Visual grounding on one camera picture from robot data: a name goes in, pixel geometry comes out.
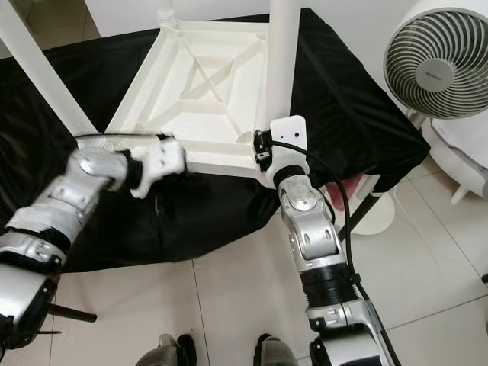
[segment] black cloth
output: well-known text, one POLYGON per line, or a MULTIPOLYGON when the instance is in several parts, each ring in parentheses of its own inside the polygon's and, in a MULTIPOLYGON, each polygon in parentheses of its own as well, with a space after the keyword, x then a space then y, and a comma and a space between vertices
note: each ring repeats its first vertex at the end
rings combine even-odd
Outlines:
MULTIPOLYGON (((237 18, 268 21, 267 15, 237 18)), ((76 43, 45 52, 83 111, 104 131, 158 30, 76 43)), ((310 151, 342 178, 381 174, 393 187, 429 146, 333 29, 303 9, 292 114, 307 120, 310 151)), ((14 59, 0 60, 0 225, 30 204, 64 169, 75 141, 14 59)), ((314 184, 329 181, 310 162, 314 184)), ((196 258, 262 228, 279 207, 275 191, 249 178, 184 174, 145 200, 103 193, 65 271, 196 258)))

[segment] white fan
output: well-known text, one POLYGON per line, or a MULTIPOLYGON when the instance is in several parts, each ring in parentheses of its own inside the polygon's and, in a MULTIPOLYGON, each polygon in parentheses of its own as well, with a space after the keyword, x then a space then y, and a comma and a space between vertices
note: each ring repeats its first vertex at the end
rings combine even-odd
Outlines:
POLYGON ((488 2, 420 1, 384 57, 387 84, 430 143, 433 159, 468 191, 488 197, 488 2))

